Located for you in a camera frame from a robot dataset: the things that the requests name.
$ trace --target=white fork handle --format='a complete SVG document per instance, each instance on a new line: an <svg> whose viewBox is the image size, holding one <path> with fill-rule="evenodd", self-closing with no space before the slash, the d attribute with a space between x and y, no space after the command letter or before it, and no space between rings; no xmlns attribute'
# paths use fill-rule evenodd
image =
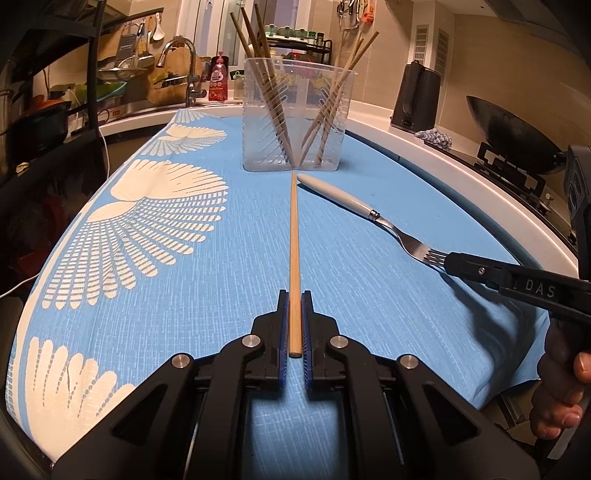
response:
<svg viewBox="0 0 591 480"><path fill-rule="evenodd" d="M338 203L368 220L374 220L376 218L377 212L373 208L361 200L356 199L353 195L332 186L330 183L326 183L325 181L311 177L305 173L298 173L297 179L316 193L320 193L323 197Z"/></svg>

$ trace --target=human hand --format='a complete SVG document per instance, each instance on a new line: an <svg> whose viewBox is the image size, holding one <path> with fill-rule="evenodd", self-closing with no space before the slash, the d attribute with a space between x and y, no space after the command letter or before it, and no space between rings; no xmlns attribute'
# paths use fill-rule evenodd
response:
<svg viewBox="0 0 591 480"><path fill-rule="evenodd" d="M591 382L591 353L571 352L558 321L551 319L545 339L545 354L538 363L542 383L531 399L530 427L540 439L553 440L562 429L579 424L585 384Z"/></svg>

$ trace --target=red bottle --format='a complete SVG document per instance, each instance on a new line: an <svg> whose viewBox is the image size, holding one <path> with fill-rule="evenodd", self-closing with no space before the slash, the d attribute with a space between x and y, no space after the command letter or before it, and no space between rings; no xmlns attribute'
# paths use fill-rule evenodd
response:
<svg viewBox="0 0 591 480"><path fill-rule="evenodd" d="M214 102L223 102L228 99L228 70L224 65L222 53L219 53L209 77L209 100Z"/></svg>

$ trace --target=grater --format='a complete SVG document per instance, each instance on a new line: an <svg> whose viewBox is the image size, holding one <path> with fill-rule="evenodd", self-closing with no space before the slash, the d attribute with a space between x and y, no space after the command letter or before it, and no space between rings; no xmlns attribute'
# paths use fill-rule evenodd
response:
<svg viewBox="0 0 591 480"><path fill-rule="evenodd" d="M131 27L137 27L138 30L135 33L132 33ZM133 56L138 31L138 24L130 23L124 26L123 32L121 32L121 37L119 38L119 45L117 46L117 55L115 56L116 65Z"/></svg>

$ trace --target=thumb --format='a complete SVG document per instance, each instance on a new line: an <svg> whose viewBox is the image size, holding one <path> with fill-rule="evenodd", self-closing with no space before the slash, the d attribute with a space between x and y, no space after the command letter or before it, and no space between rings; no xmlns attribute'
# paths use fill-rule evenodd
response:
<svg viewBox="0 0 591 480"><path fill-rule="evenodd" d="M582 383L591 383L591 353L581 352L574 359L574 374Z"/></svg>

